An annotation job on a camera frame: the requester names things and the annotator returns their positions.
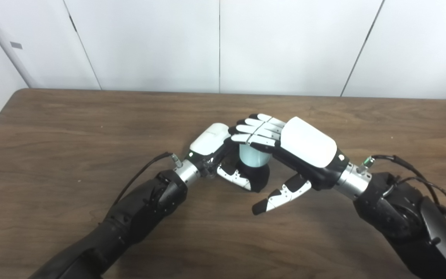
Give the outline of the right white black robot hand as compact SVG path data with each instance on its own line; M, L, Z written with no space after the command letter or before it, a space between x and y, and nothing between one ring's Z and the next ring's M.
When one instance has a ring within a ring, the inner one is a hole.
M255 215L274 210L310 189L331 189L349 165L335 140L299 117L283 122L265 114L252 114L229 129L231 140L262 153L295 171L280 189L275 189L252 207Z

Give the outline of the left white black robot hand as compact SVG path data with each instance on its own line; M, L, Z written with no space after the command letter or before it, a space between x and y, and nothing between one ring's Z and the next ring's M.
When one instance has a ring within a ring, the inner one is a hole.
M183 163L191 163L199 177L218 175L242 189L259 193L268 184L270 155L244 143L236 143L229 126L210 125L189 146Z

